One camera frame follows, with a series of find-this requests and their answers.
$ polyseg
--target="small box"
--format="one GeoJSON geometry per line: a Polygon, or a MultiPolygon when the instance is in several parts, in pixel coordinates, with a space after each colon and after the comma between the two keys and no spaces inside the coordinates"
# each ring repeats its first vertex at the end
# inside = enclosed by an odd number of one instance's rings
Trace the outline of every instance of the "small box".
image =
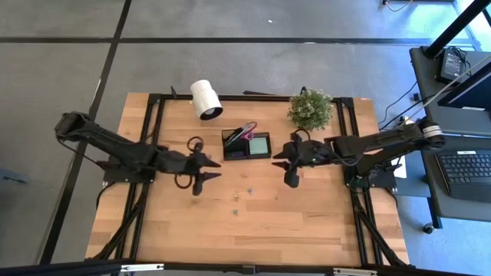
{"type": "MultiPolygon", "coordinates": [[[[222,131],[222,145],[234,130],[222,131]]],[[[244,159],[268,159],[271,158],[271,142],[269,133],[254,133],[252,140],[238,138],[227,147],[223,147],[223,159],[244,160],[244,159]]]]}

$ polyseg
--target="white cable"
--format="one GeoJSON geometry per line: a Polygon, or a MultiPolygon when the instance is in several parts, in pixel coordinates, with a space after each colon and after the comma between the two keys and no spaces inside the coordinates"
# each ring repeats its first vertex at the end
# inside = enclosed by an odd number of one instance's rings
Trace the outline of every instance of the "white cable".
{"type": "Polygon", "coordinates": [[[409,116],[405,121],[404,123],[402,123],[402,125],[404,125],[408,120],[410,120],[412,117],[416,116],[416,114],[418,112],[420,112],[423,108],[427,107],[428,104],[431,104],[432,101],[434,101],[436,98],[438,98],[438,96],[440,94],[442,94],[445,90],[447,90],[448,87],[452,86],[452,84],[455,84],[456,81],[458,81],[461,77],[463,77],[464,75],[466,75],[467,73],[469,73],[472,69],[474,69],[475,67],[477,67],[479,64],[482,64],[484,61],[487,61],[489,58],[491,58],[491,55],[490,56],[487,56],[485,57],[484,59],[482,59],[480,62],[474,64],[474,66],[472,66],[471,68],[469,68],[467,71],[463,72],[459,77],[457,77],[455,80],[452,80],[449,84],[447,84],[444,88],[442,88],[442,90],[438,91],[438,93],[435,94],[435,96],[433,96],[431,99],[429,99],[426,103],[423,104],[423,106],[419,109],[419,110],[416,110],[416,112],[413,113],[413,115],[409,116]]]}
{"type": "Polygon", "coordinates": [[[392,9],[392,8],[390,7],[390,5],[389,5],[389,1],[387,1],[387,3],[386,3],[385,5],[386,5],[386,6],[387,6],[387,7],[388,7],[388,8],[389,8],[391,11],[393,11],[393,12],[398,12],[398,11],[400,11],[401,9],[406,8],[406,7],[407,7],[407,6],[408,6],[410,3],[412,3],[412,2],[413,2],[413,0],[410,0],[410,1],[409,1],[409,2],[406,4],[406,5],[404,5],[404,6],[400,7],[400,8],[398,8],[397,10],[394,10],[394,9],[392,9]]]}

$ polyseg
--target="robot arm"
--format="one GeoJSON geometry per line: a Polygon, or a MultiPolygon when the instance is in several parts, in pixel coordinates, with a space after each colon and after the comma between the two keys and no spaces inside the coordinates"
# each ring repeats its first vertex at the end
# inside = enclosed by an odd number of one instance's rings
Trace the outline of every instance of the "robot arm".
{"type": "Polygon", "coordinates": [[[169,150],[165,146],[154,146],[146,143],[134,143],[116,133],[100,127],[94,122],[89,121],[85,113],[71,112],[63,114],[58,125],[54,128],[56,138],[60,142],[87,141],[99,150],[115,157],[118,163],[97,162],[103,169],[117,166],[129,172],[158,171],[161,173],[172,173],[175,175],[188,175],[195,179],[193,184],[193,194],[199,195],[203,189],[203,182],[207,179],[220,176],[218,173],[201,173],[201,167],[220,167],[218,163],[208,159],[204,153],[203,140],[193,137],[191,140],[198,139],[189,156],[185,156],[174,150],[169,150]]]}
{"type": "Polygon", "coordinates": [[[288,159],[288,162],[273,163],[285,169],[285,183],[292,188],[298,186],[298,167],[344,164],[355,167],[357,176],[367,176],[378,164],[406,155],[414,150],[441,148],[445,144],[441,129],[435,123],[418,120],[415,124],[404,125],[369,136],[336,136],[326,138],[323,143],[307,140],[292,133],[292,141],[283,145],[283,151],[274,159],[288,159]],[[380,150],[375,154],[365,154],[380,150]]]}

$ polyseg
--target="black desk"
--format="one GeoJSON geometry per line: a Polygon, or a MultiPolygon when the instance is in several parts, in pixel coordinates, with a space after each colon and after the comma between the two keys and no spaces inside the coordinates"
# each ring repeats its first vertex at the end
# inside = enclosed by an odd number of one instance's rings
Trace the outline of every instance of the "black desk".
{"type": "MultiPolygon", "coordinates": [[[[445,87],[445,84],[435,80],[439,61],[425,57],[419,48],[412,48],[409,52],[421,97],[425,98],[438,93],[438,91],[445,87]]],[[[489,52],[469,51],[466,60],[472,66],[490,55],[491,53],[489,52]]],[[[486,65],[486,62],[482,63],[473,71],[479,70],[484,65],[486,65]]],[[[488,113],[475,110],[458,110],[453,107],[441,107],[437,102],[444,96],[445,94],[441,94],[439,98],[425,108],[428,119],[437,122],[444,133],[491,136],[491,119],[488,113]]]]}
{"type": "MultiPolygon", "coordinates": [[[[486,52],[469,52],[467,60],[473,65],[490,54],[486,52]]],[[[434,78],[438,61],[424,57],[419,48],[410,49],[410,56],[422,97],[435,94],[445,86],[445,84],[437,82],[434,78]]],[[[437,122],[445,133],[491,136],[491,119],[485,112],[439,107],[437,100],[428,105],[425,111],[428,118],[437,122]]],[[[491,148],[491,140],[488,139],[462,136],[449,136],[447,138],[445,150],[491,148]]],[[[425,152],[422,153],[422,157],[427,174],[427,182],[431,191],[428,205],[435,228],[442,227],[440,217],[491,222],[491,203],[472,202],[449,197],[434,154],[425,152]]]]}
{"type": "MultiPolygon", "coordinates": [[[[491,139],[448,136],[443,150],[489,149],[491,139]]],[[[491,203],[473,202],[448,196],[443,177],[438,169],[434,153],[423,153],[424,166],[430,183],[434,211],[444,218],[471,219],[491,222],[491,203]]]]}

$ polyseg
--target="table leg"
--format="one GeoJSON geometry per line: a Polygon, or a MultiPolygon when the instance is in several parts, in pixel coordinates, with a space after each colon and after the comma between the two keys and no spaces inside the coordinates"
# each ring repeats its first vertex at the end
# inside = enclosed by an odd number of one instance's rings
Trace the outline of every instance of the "table leg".
{"type": "Polygon", "coordinates": [[[431,222],[433,223],[433,227],[435,229],[442,229],[443,225],[433,205],[433,198],[429,197],[427,198],[427,200],[428,200],[428,207],[430,207],[431,222]]]}
{"type": "Polygon", "coordinates": [[[443,225],[442,225],[442,221],[440,220],[440,217],[438,216],[438,214],[435,210],[435,207],[433,204],[433,198],[429,197],[429,198],[427,198],[427,201],[428,201],[428,207],[430,208],[431,222],[427,223],[423,227],[423,232],[425,232],[427,234],[431,234],[433,232],[433,230],[435,230],[435,229],[442,229],[443,225]]]}

